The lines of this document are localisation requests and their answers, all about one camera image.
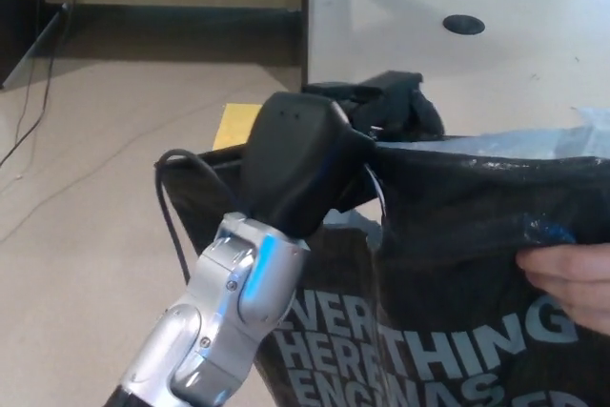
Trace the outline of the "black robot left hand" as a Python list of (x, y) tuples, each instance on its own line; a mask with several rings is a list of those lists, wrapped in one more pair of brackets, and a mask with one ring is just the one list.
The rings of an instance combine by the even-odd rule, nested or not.
[(276, 92), (245, 144), (241, 196), (249, 215), (292, 238), (316, 231), (375, 148), (375, 128), (399, 128), (423, 76), (386, 71), (361, 83)]

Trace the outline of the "person's hand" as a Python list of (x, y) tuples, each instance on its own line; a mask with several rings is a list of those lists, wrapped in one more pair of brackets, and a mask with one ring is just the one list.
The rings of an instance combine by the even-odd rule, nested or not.
[(521, 251), (528, 281), (551, 295), (577, 324), (609, 334), (609, 245), (561, 245)]

